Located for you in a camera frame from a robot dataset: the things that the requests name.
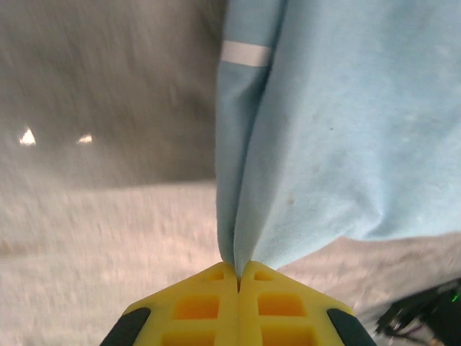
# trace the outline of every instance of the blue towel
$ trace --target blue towel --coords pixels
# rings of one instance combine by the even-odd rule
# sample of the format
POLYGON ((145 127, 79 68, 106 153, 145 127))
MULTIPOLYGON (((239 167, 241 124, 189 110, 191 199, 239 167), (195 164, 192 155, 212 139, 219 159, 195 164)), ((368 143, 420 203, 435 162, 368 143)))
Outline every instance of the blue towel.
POLYGON ((461 229, 461 1, 230 0, 218 241, 241 273, 461 229))

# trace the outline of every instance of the square cutout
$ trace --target square cutout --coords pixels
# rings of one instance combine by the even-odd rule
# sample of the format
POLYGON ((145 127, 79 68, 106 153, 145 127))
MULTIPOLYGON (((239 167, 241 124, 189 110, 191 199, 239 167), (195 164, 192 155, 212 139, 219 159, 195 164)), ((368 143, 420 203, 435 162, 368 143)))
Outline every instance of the square cutout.
POLYGON ((217 319, 219 296, 188 296, 180 299, 174 319, 217 319))
POLYGON ((162 346, 214 346, 213 332, 168 333, 162 338, 162 346))
POLYGON ((262 346, 317 346, 314 331, 307 326, 264 325, 262 346))
POLYGON ((224 273, 222 271, 214 272, 208 277, 208 280, 224 280, 224 273))
POLYGON ((254 273, 254 279, 256 281, 272 281, 273 278, 269 274, 265 272, 255 272, 254 273))
POLYGON ((303 301, 293 293, 262 293, 258 311, 260 316, 307 316, 303 301))

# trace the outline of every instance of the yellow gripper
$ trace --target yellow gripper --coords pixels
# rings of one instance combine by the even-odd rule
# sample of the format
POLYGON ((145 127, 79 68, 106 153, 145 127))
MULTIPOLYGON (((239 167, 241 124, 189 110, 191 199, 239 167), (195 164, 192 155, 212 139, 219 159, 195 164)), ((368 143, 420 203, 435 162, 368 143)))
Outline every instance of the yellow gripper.
POLYGON ((127 308, 101 346, 375 346, 352 310, 258 262, 224 262, 127 308))

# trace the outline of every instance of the black cable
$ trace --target black cable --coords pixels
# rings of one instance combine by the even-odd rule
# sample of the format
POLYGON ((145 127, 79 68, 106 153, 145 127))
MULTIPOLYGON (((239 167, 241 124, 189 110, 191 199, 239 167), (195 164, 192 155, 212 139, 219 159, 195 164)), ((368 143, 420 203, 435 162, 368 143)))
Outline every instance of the black cable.
POLYGON ((388 336, 388 337, 394 337, 396 339, 408 340, 408 341, 414 342, 417 345, 429 346, 429 344, 424 340, 418 339, 416 337, 412 337, 409 334, 396 333, 391 328, 386 328, 385 331, 384 331, 384 334, 386 336, 388 336))

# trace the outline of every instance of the black rubber pad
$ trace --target black rubber pad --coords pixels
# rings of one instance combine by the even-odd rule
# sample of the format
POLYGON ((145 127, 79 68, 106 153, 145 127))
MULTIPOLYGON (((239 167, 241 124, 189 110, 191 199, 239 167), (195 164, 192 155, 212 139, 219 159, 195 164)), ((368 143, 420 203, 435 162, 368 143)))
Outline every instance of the black rubber pad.
POLYGON ((139 308, 123 315, 100 346, 133 346, 150 314, 149 308, 139 308))
POLYGON ((377 346, 355 316, 339 309, 329 309, 327 314, 344 346, 377 346))

